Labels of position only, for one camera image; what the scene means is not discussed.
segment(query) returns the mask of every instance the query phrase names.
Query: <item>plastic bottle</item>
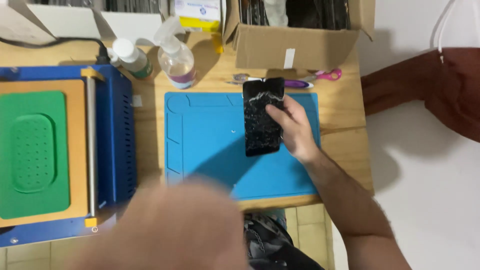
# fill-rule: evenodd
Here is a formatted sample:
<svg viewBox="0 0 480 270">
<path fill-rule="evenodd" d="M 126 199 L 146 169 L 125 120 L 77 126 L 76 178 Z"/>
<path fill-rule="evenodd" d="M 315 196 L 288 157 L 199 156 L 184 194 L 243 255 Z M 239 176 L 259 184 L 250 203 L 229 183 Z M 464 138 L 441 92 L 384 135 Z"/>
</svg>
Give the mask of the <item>plastic bottle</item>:
<svg viewBox="0 0 480 270">
<path fill-rule="evenodd" d="M 121 67 L 121 60 L 113 48 L 107 48 L 107 52 L 108 57 L 110 58 L 110 64 L 116 68 Z"/>
<path fill-rule="evenodd" d="M 288 26 L 287 0 L 264 0 L 265 13 L 270 26 Z"/>
<path fill-rule="evenodd" d="M 152 64 L 141 49 L 125 38 L 113 42 L 113 51 L 121 60 L 122 66 L 137 79 L 147 79 L 153 72 Z"/>
<path fill-rule="evenodd" d="M 195 82 L 193 54 L 176 34 L 185 34 L 178 17 L 168 18 L 155 33 L 154 41 L 162 47 L 158 51 L 158 62 L 173 86 L 187 89 Z"/>
</svg>

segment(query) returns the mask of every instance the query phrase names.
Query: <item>green label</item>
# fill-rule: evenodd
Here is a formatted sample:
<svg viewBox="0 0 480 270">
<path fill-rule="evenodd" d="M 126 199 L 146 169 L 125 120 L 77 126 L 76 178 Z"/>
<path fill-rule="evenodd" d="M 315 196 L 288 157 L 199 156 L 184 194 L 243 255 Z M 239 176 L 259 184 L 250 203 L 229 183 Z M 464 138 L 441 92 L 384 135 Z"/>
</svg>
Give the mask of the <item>green label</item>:
<svg viewBox="0 0 480 270">
<path fill-rule="evenodd" d="M 133 72 L 133 71 L 129 71 L 129 72 L 137 79 L 145 79 L 146 77 L 150 76 L 150 74 L 152 74 L 152 71 L 153 71 L 152 64 L 150 63 L 150 60 L 147 59 L 147 64 L 145 65 L 144 68 L 136 72 Z"/>
</svg>

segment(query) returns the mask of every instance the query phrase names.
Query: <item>white wall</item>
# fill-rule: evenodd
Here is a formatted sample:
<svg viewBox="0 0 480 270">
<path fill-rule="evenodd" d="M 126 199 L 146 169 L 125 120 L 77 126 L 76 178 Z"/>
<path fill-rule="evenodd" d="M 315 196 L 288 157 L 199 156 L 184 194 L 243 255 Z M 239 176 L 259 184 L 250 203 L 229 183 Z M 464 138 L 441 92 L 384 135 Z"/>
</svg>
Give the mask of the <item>white wall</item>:
<svg viewBox="0 0 480 270">
<path fill-rule="evenodd" d="M 449 0 L 376 0 L 375 41 L 358 42 L 369 74 L 437 46 Z M 480 0 L 457 0 L 444 47 L 480 47 Z M 376 199 L 413 269 L 480 269 L 480 143 L 442 125 L 416 101 L 367 117 Z M 336 269 L 347 269 L 334 232 Z"/>
</svg>

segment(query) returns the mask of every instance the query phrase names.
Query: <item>pink scissors handle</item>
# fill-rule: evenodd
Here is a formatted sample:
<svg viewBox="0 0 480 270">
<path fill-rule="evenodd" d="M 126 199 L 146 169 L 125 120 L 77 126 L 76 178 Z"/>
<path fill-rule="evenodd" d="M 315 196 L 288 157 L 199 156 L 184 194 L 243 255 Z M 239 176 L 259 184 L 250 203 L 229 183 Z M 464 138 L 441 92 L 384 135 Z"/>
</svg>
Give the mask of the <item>pink scissors handle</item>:
<svg viewBox="0 0 480 270">
<path fill-rule="evenodd" d="M 325 71 L 318 71 L 315 73 L 318 79 L 325 79 L 329 81 L 337 81 L 342 77 L 342 70 L 341 69 L 334 69 L 331 72 L 326 73 Z"/>
</svg>

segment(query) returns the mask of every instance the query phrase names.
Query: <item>green silicone pad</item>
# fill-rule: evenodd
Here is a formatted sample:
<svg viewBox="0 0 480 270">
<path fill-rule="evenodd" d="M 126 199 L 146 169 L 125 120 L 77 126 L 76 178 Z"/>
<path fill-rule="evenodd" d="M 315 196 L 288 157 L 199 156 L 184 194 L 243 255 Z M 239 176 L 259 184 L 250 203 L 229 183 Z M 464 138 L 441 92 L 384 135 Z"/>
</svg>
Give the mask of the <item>green silicone pad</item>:
<svg viewBox="0 0 480 270">
<path fill-rule="evenodd" d="M 0 96 L 0 218 L 68 208 L 66 130 L 60 91 Z"/>
</svg>

